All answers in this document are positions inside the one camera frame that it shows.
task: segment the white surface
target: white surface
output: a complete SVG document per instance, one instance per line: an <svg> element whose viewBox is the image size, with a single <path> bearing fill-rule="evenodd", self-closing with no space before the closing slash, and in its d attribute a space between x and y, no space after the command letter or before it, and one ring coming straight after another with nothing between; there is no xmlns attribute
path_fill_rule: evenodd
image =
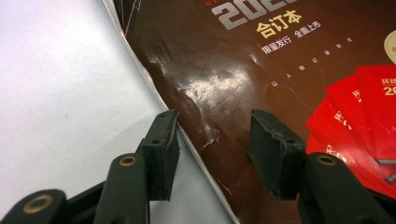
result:
<svg viewBox="0 0 396 224"><path fill-rule="evenodd" d="M70 198L134 152L162 112L98 0L0 1L0 219L21 198ZM151 223L232 223L185 144Z"/></svg>

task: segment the glossy brown surface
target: glossy brown surface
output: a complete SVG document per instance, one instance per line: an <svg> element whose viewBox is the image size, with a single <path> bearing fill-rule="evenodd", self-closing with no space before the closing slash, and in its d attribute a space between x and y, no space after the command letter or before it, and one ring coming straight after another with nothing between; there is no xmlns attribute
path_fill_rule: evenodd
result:
<svg viewBox="0 0 396 224"><path fill-rule="evenodd" d="M270 1L228 7L235 2L265 14L238 10L230 22L246 22L228 30L219 20L228 11L212 12L227 1L143 0L120 18L132 18L127 40L240 222L300 223L295 202L271 201L246 154L250 111L275 113L306 140L326 86L358 65L392 63L384 40L396 30L396 1L274 1L282 7L272 11ZM293 10L298 22L285 16ZM258 32L260 22L275 35Z"/></svg>

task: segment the stack of red booklets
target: stack of red booklets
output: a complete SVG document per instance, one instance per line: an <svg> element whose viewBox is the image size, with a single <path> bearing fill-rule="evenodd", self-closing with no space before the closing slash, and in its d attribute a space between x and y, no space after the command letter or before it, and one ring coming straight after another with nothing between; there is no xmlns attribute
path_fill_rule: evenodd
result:
<svg viewBox="0 0 396 224"><path fill-rule="evenodd" d="M364 187L396 199L396 65L358 67L326 93L306 123L306 152L338 157Z"/></svg>

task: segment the brown magazine cover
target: brown magazine cover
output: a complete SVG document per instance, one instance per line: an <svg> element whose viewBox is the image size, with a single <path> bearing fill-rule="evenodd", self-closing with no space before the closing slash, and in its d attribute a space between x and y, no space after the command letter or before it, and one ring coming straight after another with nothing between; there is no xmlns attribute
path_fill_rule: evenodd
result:
<svg viewBox="0 0 396 224"><path fill-rule="evenodd" d="M325 87L392 64L395 0L115 0L120 26L221 189L235 222L300 223L274 202L246 153L250 111L307 139Z"/></svg>

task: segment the book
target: book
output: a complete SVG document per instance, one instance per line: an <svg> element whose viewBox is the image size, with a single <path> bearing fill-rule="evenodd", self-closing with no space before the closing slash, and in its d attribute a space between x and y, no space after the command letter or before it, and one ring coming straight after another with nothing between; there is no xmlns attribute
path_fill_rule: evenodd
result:
<svg viewBox="0 0 396 224"><path fill-rule="evenodd" d="M306 141L326 87L396 53L395 0L101 1L235 223L300 222L246 154L250 111Z"/></svg>

